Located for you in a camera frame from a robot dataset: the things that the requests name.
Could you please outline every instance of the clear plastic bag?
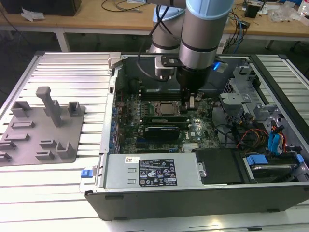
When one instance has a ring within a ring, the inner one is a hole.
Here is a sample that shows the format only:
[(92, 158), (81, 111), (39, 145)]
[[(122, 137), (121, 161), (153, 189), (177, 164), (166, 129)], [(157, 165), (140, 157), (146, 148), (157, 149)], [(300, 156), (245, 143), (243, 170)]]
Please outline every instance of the clear plastic bag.
[(302, 10), (301, 10), (300, 15), (301, 15), (301, 16), (309, 15), (309, 6), (304, 5), (303, 8), (302, 8)]
[(286, 1), (279, 9), (272, 11), (269, 16), (273, 22), (281, 22), (291, 20), (291, 15), (294, 11), (295, 9), (291, 5), (291, 2)]

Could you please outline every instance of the warning label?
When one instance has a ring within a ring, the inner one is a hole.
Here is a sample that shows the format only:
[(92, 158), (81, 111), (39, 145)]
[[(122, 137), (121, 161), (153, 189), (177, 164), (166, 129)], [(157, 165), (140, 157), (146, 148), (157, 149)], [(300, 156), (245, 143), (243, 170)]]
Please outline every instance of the warning label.
[(141, 187), (177, 185), (174, 159), (140, 159), (139, 172)]

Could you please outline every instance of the computer case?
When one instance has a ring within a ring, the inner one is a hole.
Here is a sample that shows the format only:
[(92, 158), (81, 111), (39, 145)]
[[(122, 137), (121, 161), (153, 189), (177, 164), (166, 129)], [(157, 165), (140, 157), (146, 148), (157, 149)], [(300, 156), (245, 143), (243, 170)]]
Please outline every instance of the computer case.
[(82, 0), (0, 0), (9, 14), (20, 14), (22, 8), (46, 15), (74, 16)]

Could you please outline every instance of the screw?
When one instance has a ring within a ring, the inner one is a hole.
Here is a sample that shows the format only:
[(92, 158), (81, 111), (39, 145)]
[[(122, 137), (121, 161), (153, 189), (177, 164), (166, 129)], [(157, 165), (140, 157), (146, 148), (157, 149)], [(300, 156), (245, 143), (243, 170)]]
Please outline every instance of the screw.
[(204, 170), (199, 170), (199, 175), (204, 178), (206, 177), (206, 172)]

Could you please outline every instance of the floor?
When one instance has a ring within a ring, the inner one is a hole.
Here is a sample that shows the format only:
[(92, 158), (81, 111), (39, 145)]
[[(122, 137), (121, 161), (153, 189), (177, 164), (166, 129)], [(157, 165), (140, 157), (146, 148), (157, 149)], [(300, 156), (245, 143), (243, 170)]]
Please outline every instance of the floor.
[[(14, 39), (8, 41), (0, 37), (0, 106), (5, 102), (19, 77), (22, 75), (35, 51), (60, 51), (58, 41), (53, 33), (23, 32), (22, 36), (13, 33)], [(72, 51), (122, 51), (138, 52), (143, 40), (146, 39), (144, 50), (150, 47), (151, 40), (147, 36), (132, 35), (100, 35), (68, 34)], [(309, 68), (309, 43), (299, 44), (295, 51), (290, 51), (294, 42), (275, 41), (270, 50), (265, 49), (266, 41), (244, 40), (238, 54), (286, 54), (294, 65), (302, 72)]]

